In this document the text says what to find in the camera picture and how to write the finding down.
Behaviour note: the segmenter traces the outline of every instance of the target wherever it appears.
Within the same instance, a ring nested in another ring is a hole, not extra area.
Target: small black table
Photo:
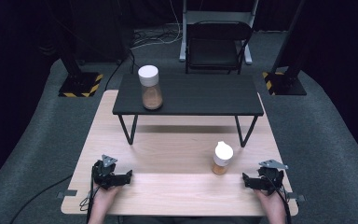
[[[133,143],[138,115],[234,116],[242,147],[245,147],[257,118],[264,115],[251,76],[159,74],[159,86],[162,107],[148,110],[142,104],[138,76],[126,74],[121,81],[112,112],[118,115],[130,145]],[[131,136],[123,115],[134,115]],[[254,116],[244,140],[238,116]]]

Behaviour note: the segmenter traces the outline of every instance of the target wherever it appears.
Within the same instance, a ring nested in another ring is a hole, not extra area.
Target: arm
[[[94,204],[89,217],[89,224],[103,223],[107,211],[112,206],[113,200],[121,189],[122,186],[111,187],[108,190],[99,188],[98,192],[94,196]]]
[[[281,197],[278,192],[274,192],[271,195],[265,195],[261,190],[254,189],[255,195],[260,200],[261,205],[266,212],[268,221],[270,224],[284,224],[286,218],[286,212],[282,203]]]

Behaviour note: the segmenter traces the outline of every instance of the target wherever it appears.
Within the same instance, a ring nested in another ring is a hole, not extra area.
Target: yellow and black hazard tape
[[[275,75],[284,75],[284,73],[275,73]],[[270,95],[276,95],[276,92],[274,90],[274,86],[269,78],[269,73],[268,72],[263,72],[263,78],[264,81],[266,82],[267,85],[267,90],[269,92]]]
[[[95,82],[90,88],[88,92],[60,92],[59,96],[62,97],[91,97],[95,94],[100,86],[101,79],[103,79],[103,75],[100,74],[95,78]]]

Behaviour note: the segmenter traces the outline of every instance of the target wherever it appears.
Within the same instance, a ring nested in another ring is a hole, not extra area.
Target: white lid
[[[142,66],[138,70],[139,80],[146,87],[152,87],[158,84],[158,69],[153,65]]]
[[[213,160],[219,166],[226,166],[233,155],[234,151],[232,150],[232,147],[225,142],[220,141],[217,143],[217,147],[214,150]]]

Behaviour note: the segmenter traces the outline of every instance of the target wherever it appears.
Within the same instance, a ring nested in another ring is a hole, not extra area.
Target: small bottle with white cap
[[[153,65],[145,65],[138,71],[142,84],[142,102],[146,109],[158,109],[162,106],[161,88],[158,84],[158,69]]]
[[[233,154],[231,146],[223,141],[218,142],[214,150],[212,171],[217,175],[225,174]]]

